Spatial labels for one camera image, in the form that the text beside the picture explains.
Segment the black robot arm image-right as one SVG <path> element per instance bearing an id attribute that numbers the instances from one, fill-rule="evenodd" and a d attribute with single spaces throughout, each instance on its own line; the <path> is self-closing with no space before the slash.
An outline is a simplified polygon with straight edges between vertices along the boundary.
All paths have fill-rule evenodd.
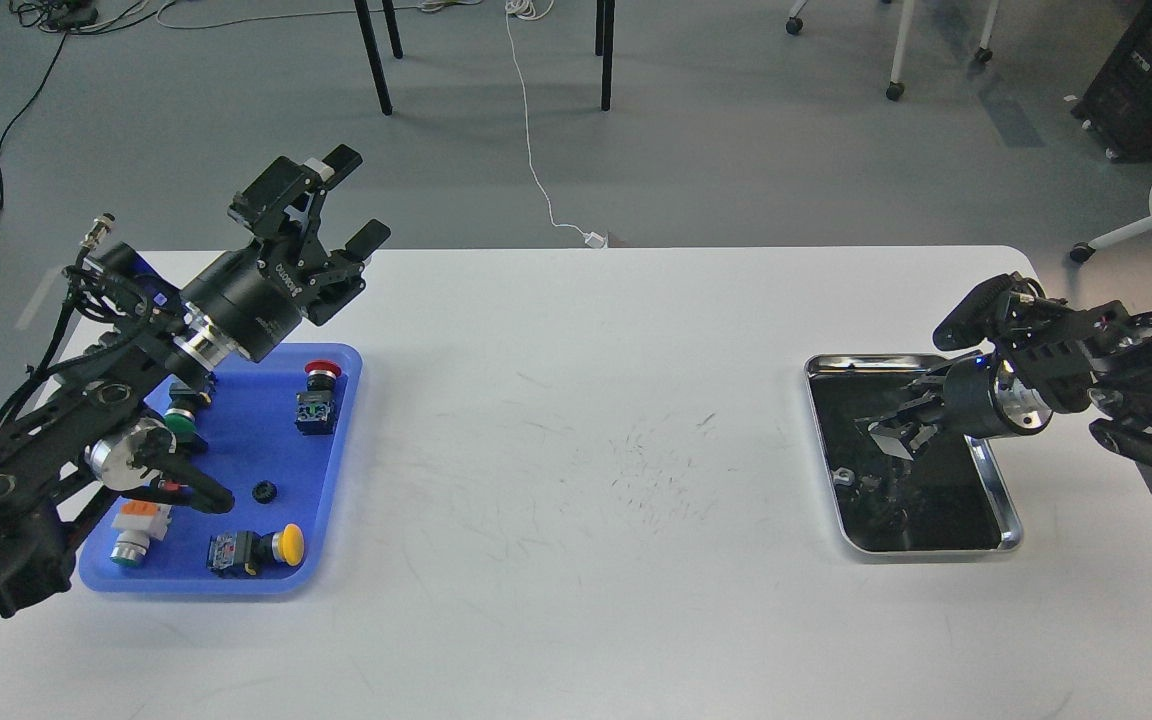
<path id="1" fill-rule="evenodd" d="M 861 420 L 882 454 L 914 461 L 941 433 L 1034 435 L 1056 414 L 1096 407 L 1096 441 L 1152 468 L 1152 311 L 1119 301 L 1076 310 L 1018 273 L 973 287 L 933 333 L 955 359 L 902 388 L 900 404 Z"/>

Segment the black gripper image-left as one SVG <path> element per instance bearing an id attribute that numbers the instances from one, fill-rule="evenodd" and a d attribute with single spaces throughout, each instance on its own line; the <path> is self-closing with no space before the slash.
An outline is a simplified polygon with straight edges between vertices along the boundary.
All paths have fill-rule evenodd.
<path id="1" fill-rule="evenodd" d="M 279 156 L 247 190 L 233 196 L 228 217 L 257 241 L 274 243 L 296 262 L 328 259 L 323 270 L 306 274 L 306 291 L 297 300 L 285 293 L 285 272 L 271 279 L 262 274 L 253 249 L 221 253 L 183 288 L 182 300 L 205 314 L 244 359 L 260 363 L 303 319 L 325 325 L 364 291 L 365 266 L 389 240 L 388 225 L 370 220 L 329 256 L 317 237 L 326 192 L 362 162 L 362 156 L 346 145 L 323 160 L 296 162 Z"/>

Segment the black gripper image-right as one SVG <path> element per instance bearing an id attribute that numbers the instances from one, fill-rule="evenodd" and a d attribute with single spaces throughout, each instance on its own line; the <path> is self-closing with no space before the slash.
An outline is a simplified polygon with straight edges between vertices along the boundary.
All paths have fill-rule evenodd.
<path id="1" fill-rule="evenodd" d="M 992 356 L 952 361 L 943 377 L 924 382 L 920 374 L 864 376 L 856 424 L 867 427 L 884 455 L 914 461 L 941 429 L 979 439 L 1023 435 L 996 400 L 998 361 Z"/>

